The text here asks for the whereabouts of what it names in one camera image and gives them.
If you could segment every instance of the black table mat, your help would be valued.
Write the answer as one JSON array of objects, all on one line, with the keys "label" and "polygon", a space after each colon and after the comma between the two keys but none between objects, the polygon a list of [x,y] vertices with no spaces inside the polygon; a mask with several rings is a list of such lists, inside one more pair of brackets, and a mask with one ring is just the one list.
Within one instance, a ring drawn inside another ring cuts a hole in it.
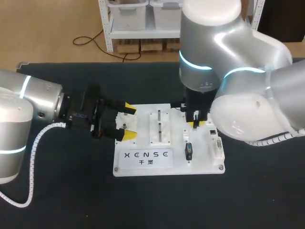
[{"label": "black table mat", "polygon": [[[181,100],[178,70],[178,63],[40,63],[18,72],[66,92],[99,83],[109,98],[150,104]],[[116,113],[106,116],[114,126]],[[27,198],[31,145],[44,126],[33,122],[19,176],[0,186],[14,200]],[[116,178],[112,140],[50,130],[36,154],[33,202],[19,209],[0,199],[0,228],[302,228],[304,138],[257,148],[223,136],[223,144],[223,175]]]}]

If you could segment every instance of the wooden floor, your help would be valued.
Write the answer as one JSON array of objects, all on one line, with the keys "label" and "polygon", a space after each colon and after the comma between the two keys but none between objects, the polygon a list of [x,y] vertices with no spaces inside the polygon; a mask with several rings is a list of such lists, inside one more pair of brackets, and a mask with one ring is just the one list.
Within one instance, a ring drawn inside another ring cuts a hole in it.
[{"label": "wooden floor", "polygon": [[[93,43],[74,46],[77,36],[102,29],[98,0],[1,0],[0,68],[25,62],[120,62]],[[103,49],[104,37],[97,42]],[[289,43],[294,57],[305,57],[305,42]],[[144,54],[138,62],[178,61],[177,53]]]}]

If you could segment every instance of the yellow part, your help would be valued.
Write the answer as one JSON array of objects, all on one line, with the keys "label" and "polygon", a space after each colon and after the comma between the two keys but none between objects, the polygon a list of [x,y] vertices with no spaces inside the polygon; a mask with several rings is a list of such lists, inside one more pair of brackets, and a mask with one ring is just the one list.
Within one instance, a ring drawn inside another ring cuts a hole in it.
[{"label": "yellow part", "polygon": [[[199,121],[199,126],[204,125],[204,123],[205,123],[205,121]],[[194,122],[189,122],[188,124],[189,124],[191,127],[194,126]]]},{"label": "yellow part", "polygon": [[125,103],[125,107],[131,108],[131,109],[133,109],[133,110],[137,110],[137,108],[135,108],[135,107],[131,106],[131,105],[130,105],[130,104],[128,104],[128,103]]},{"label": "yellow part", "polygon": [[137,132],[130,131],[130,130],[125,130],[122,142],[135,139],[136,137],[137,137]]}]

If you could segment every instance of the white shelf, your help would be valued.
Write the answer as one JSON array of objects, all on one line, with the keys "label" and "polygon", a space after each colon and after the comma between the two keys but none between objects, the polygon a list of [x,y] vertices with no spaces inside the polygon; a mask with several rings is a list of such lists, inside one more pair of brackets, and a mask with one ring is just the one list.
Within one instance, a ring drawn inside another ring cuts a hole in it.
[{"label": "white shelf", "polygon": [[180,30],[156,30],[153,16],[153,9],[147,7],[146,10],[146,29],[137,31],[118,31],[110,19],[110,37],[112,39],[157,39],[157,38],[179,38]]},{"label": "white shelf", "polygon": [[[252,29],[257,30],[263,12],[265,0],[255,0]],[[153,9],[148,7],[146,14],[146,29],[140,31],[118,31],[113,24],[113,18],[108,18],[107,0],[99,0],[101,19],[104,29],[106,47],[113,52],[112,39],[157,39],[179,38],[180,30],[156,30]]]}]

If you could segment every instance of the white test board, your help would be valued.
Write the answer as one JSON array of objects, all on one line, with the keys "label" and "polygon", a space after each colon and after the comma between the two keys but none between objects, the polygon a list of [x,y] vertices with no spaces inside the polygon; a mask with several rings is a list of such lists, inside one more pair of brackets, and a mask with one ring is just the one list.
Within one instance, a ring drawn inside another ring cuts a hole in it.
[{"label": "white test board", "polygon": [[[222,174],[224,149],[216,127],[208,121],[196,131],[186,123],[185,113],[170,104],[141,104],[135,115],[118,113],[117,128],[137,132],[137,137],[115,141],[113,174],[116,177]],[[158,121],[158,110],[161,120]],[[159,141],[158,124],[162,123]],[[187,161],[185,144],[192,143],[193,158]]]}]

